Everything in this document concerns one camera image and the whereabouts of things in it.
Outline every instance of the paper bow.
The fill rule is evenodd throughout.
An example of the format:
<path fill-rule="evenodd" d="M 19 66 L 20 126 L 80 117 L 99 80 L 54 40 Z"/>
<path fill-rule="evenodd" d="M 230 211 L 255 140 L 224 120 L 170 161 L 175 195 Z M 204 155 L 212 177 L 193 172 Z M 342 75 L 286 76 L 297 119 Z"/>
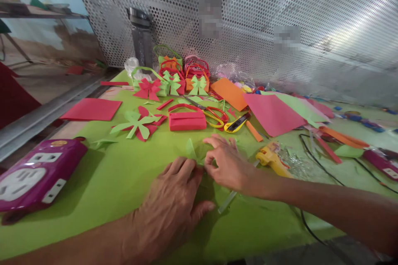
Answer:
<path fill-rule="evenodd" d="M 141 82 L 139 82 L 140 91 L 135 93 L 134 96 L 143 99 L 159 101 L 159 98 L 156 96 L 156 93 L 162 89 L 159 88 L 159 86 L 161 85 L 162 82 L 159 79 L 155 80 L 153 83 L 150 83 L 146 78 L 143 78 Z"/>
<path fill-rule="evenodd" d="M 179 84 L 178 82 L 180 82 L 180 76 L 178 75 L 178 73 L 175 73 L 173 77 L 171 77 L 170 73 L 166 70 L 163 73 L 163 78 L 168 82 L 169 86 L 170 86 L 170 94 L 171 95 L 179 95 L 177 92 L 177 89 L 181 87 L 181 84 Z"/>
<path fill-rule="evenodd" d="M 110 133 L 111 134 L 116 133 L 123 129 L 131 127 L 131 131 L 126 137 L 126 139 L 131 139 L 138 128 L 144 140 L 148 139 L 150 134 L 149 129 L 145 127 L 144 124 L 152 123 L 154 121 L 159 121 L 161 118 L 161 117 L 146 116 L 141 118 L 141 120 L 139 120 L 141 114 L 133 111 L 127 111 L 126 113 L 124 113 L 124 117 L 128 122 L 116 125 L 115 127 L 112 128 Z"/>
<path fill-rule="evenodd" d="M 206 78 L 204 76 L 202 76 L 199 80 L 196 77 L 196 75 L 194 75 L 191 79 L 192 82 L 192 90 L 189 93 L 190 95 L 197 95 L 199 92 L 199 95 L 207 95 L 207 92 L 204 90 L 204 88 L 206 87 Z"/>

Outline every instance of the red paper strip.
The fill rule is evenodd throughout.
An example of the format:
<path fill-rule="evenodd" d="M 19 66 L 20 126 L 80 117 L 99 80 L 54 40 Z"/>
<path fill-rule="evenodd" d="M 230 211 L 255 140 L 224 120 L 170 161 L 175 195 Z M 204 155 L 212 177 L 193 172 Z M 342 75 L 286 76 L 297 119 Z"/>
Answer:
<path fill-rule="evenodd" d="M 168 104 L 170 104 L 172 101 L 174 101 L 174 99 L 169 99 L 167 102 L 165 102 L 164 104 L 161 104 L 160 106 L 158 106 L 157 108 L 156 108 L 156 110 L 161 110 L 161 109 L 163 109 L 165 106 L 167 106 Z"/>
<path fill-rule="evenodd" d="M 85 98 L 75 104 L 68 112 L 62 115 L 60 119 L 72 121 L 110 121 L 121 103 L 122 101 Z"/>
<path fill-rule="evenodd" d="M 104 82 L 101 81 L 101 86 L 128 86 L 128 82 Z"/>

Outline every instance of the red paper bag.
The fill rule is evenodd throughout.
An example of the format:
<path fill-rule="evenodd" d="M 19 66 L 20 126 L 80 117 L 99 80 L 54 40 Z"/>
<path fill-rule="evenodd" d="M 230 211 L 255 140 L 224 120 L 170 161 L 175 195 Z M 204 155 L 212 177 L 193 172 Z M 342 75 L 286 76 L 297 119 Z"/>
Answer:
<path fill-rule="evenodd" d="M 180 107 L 189 108 L 191 110 L 195 110 L 196 112 L 170 113 L 171 111 Z M 190 106 L 189 104 L 177 104 L 172 106 L 168 111 L 170 131 L 202 130 L 207 126 L 203 111 L 197 107 Z"/>

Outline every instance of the metal panel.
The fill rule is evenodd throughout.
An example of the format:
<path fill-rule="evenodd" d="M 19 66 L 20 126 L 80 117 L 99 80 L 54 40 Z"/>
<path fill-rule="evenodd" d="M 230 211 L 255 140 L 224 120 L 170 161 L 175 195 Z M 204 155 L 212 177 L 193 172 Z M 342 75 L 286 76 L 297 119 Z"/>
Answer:
<path fill-rule="evenodd" d="M 109 65 L 134 56 L 126 8 L 153 16 L 154 43 L 235 62 L 257 84 L 328 99 L 398 106 L 398 0 L 222 0 L 222 33 L 199 38 L 200 0 L 83 0 Z M 300 26 L 301 50 L 274 51 L 274 26 Z"/>

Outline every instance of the power cord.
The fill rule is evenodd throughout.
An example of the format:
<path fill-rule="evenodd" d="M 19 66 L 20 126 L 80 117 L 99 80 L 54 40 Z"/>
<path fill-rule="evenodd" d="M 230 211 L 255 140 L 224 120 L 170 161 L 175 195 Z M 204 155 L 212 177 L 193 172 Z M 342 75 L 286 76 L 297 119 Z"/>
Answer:
<path fill-rule="evenodd" d="M 363 163 L 361 163 L 358 159 L 354 158 L 354 160 L 359 163 L 361 165 L 362 168 L 364 168 L 364 170 L 366 172 L 369 173 L 370 176 L 372 176 L 374 179 L 376 179 L 376 181 L 378 181 L 380 183 L 380 185 L 384 186 L 385 188 L 391 190 L 393 193 L 398 194 L 398 192 L 396 190 L 393 190 L 392 188 L 388 187 L 387 185 L 385 185 L 379 178 L 377 178 L 367 167 L 365 167 L 365 165 Z"/>

